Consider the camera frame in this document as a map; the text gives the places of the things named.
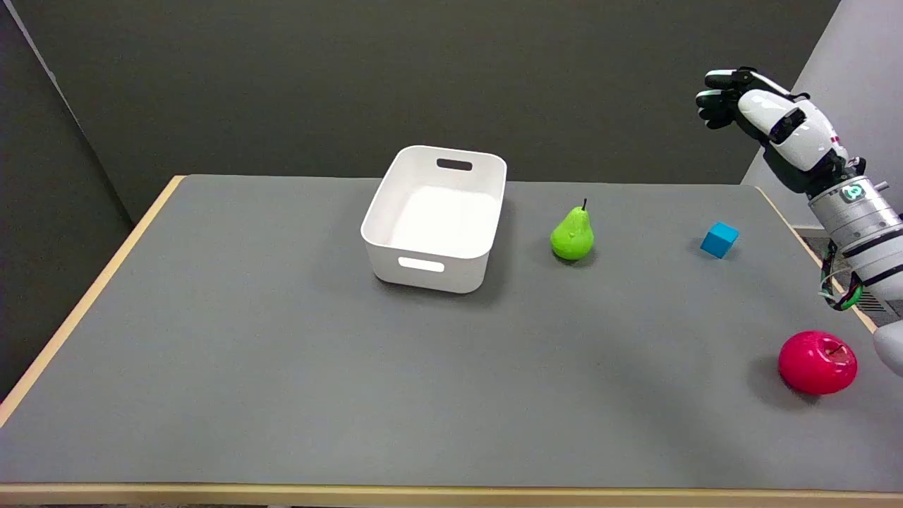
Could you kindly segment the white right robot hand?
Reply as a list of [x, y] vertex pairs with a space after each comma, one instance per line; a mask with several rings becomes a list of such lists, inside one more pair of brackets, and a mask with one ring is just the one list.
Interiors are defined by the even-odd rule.
[[863, 176], [865, 159], [849, 155], [807, 92], [793, 94], [748, 66], [709, 71], [704, 85], [696, 105], [707, 128], [737, 125], [761, 145], [765, 163], [791, 192], [813, 198]]

